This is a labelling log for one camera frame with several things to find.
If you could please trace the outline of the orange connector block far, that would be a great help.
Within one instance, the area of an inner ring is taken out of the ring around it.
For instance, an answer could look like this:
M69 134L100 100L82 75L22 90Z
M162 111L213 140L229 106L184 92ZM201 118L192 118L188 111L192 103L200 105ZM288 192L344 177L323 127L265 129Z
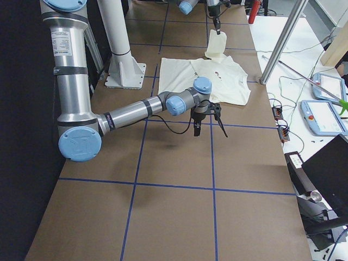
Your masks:
M282 111L283 111L282 107L275 107L275 106L273 106L271 109L272 109L272 113L273 113L274 119L276 121L284 119L283 118L283 114L282 114Z

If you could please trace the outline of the metal reacher grabber stick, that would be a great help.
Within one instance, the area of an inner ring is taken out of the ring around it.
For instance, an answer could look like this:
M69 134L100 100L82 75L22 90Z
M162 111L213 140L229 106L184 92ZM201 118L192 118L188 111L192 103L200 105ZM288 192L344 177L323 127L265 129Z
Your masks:
M338 104L342 107L342 110L341 110L339 115L342 115L345 111L347 111L347 102L344 101L343 99L339 99L335 94L333 94L333 93L329 92L328 90L326 90L325 88L323 88L319 82L315 82L315 81L311 80L310 78L305 77L304 75L302 75L301 73L297 72L296 70L294 70L293 68L291 68L290 66L288 66L287 64L282 62L281 60L278 60L278 63L283 65L283 66L285 66L287 69L293 71L295 74L299 75L300 77L302 77L306 81L310 82L312 84L312 86L315 86L316 88L318 88L322 92L324 92L327 95L329 95L335 101L337 101Z

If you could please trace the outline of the near blue teach pendant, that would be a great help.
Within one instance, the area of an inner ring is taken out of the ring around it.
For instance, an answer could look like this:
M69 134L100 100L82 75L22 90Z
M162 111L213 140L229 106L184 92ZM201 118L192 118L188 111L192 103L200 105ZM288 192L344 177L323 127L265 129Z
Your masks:
M347 135L347 128L330 101L303 100L300 111L315 136Z

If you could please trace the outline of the cream long-sleeve cat shirt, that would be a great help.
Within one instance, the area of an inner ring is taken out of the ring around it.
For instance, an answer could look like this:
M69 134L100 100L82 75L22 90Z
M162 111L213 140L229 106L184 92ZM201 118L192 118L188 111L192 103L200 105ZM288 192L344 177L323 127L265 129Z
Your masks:
M158 92L181 92L192 87L197 77L206 77L212 83L212 102L246 105L251 93L247 73L231 56L224 54L226 41L224 32L212 29L205 59L162 58Z

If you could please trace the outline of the blue teach pendant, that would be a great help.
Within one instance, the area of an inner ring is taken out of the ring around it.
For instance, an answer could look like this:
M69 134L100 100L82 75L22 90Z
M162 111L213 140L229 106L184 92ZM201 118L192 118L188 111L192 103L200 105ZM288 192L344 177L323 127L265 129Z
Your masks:
M303 100L300 111L315 136L347 135L347 128L330 101Z
M330 93L334 94L340 100L347 101L346 96L346 85L342 78L329 76L323 73L316 73L312 77L312 81L319 83L320 86ZM338 100L333 99L330 95L325 92L322 92L316 86L312 86L313 96L319 100L328 100L332 103L338 104Z

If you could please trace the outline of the white pedestal mounting base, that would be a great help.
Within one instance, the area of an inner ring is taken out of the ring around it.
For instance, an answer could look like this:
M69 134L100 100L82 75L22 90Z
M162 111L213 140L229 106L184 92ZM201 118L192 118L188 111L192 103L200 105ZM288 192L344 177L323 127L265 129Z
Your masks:
M121 1L98 1L98 7L111 50L106 87L141 89L146 64L132 56Z

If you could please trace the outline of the orange connector block near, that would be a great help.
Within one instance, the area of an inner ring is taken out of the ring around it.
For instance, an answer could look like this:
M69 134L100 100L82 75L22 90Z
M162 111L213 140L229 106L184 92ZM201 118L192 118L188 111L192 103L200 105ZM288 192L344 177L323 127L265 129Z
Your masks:
M277 130L281 143L290 141L288 126L278 125Z

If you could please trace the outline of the red fire extinguisher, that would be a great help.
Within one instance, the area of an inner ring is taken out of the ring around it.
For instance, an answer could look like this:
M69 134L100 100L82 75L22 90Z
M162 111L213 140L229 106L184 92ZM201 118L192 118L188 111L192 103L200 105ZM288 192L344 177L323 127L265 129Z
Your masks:
M249 24L253 24L254 21L255 21L255 18L258 14L258 10L260 8L260 5L261 5L261 0L253 0L253 3L252 3L252 8L251 8L251 11L250 11L250 14L249 14L249 18L248 18L248 23Z

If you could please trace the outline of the black box white label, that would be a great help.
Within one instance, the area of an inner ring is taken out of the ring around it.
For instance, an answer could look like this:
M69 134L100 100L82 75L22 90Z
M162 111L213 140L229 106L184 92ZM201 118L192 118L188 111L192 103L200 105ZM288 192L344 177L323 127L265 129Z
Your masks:
M285 153L285 160L287 162L288 171L291 181L300 196L305 197L314 203L321 202L322 196L310 181L302 168L303 160L300 154L295 152Z

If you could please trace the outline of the black monitor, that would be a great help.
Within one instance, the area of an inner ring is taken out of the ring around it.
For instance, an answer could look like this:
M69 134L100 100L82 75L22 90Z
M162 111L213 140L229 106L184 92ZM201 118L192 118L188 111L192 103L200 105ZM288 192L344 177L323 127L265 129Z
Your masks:
M302 168L336 214L347 215L347 138L337 135Z

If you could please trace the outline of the far blue teach pendant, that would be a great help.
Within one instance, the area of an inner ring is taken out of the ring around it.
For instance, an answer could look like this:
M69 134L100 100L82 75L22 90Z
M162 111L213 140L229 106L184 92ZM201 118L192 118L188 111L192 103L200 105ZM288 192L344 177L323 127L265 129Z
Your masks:
M342 78L329 76L323 73L316 73L312 77L312 81L319 83L320 86L330 93L334 94L340 100L347 101L346 96L346 85ZM330 95L325 92L322 92L316 86L312 86L313 96L319 100L328 100L332 103L338 104L338 100L333 99Z

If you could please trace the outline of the orange connector block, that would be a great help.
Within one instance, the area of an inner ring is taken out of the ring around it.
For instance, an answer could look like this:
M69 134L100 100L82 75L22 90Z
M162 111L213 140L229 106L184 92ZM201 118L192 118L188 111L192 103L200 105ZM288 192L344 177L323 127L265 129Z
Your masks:
M277 130L281 143L290 141L288 126L278 125Z
M275 107L275 106L273 106L271 109L272 109L272 113L273 113L274 119L276 121L284 119L283 118L283 114L282 114L282 111L283 111L282 107Z

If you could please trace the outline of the grey aluminium frame post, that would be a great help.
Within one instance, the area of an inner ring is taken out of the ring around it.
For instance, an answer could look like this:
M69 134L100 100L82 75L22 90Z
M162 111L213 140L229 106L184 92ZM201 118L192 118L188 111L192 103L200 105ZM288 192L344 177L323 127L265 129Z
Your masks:
M265 85L267 81L269 80L276 64L278 63L278 59L280 58L300 16L303 12L304 8L306 7L308 3L308 0L298 0L294 4L294 7L292 8L290 15L285 23L285 26L280 34L280 37L276 43L276 46L274 50L272 51L272 55L269 58L269 61L266 65L266 68L260 78L260 83L262 85Z

